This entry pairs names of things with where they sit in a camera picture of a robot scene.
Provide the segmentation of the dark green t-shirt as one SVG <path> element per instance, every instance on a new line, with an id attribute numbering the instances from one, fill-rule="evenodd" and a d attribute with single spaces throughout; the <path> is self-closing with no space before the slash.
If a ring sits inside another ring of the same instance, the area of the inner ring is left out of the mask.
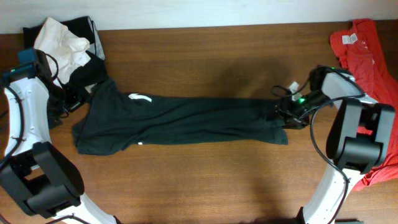
<path id="1" fill-rule="evenodd" d="M 131 145 L 257 140 L 286 145 L 275 100 L 125 94 L 109 79 L 95 88 L 88 114 L 72 128 L 80 154 L 108 156 Z"/>

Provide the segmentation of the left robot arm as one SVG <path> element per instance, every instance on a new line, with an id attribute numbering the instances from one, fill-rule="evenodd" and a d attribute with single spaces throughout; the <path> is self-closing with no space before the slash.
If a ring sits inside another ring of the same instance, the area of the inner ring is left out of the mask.
<path id="1" fill-rule="evenodd" d="M 1 161 L 1 187 L 24 213 L 52 223 L 119 223 L 85 193 L 77 167 L 52 144 L 47 105 L 61 105 L 62 88 L 54 84 L 41 50 L 18 53 L 19 66 L 6 70 L 1 87 L 9 105 L 9 140 Z"/>

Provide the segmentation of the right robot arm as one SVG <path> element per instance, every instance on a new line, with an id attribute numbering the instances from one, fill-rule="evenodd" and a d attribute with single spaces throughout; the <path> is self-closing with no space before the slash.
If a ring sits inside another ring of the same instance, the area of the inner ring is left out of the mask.
<path id="1" fill-rule="evenodd" d="M 348 70 L 319 65 L 305 83 L 293 82 L 275 108 L 287 129 L 310 128 L 314 148 L 327 163 L 325 173 L 310 201 L 287 223 L 336 223 L 336 217 L 354 186 L 387 156 L 395 109 L 371 98 Z M 315 119 L 326 106 L 338 110 L 321 152 L 315 144 Z"/>

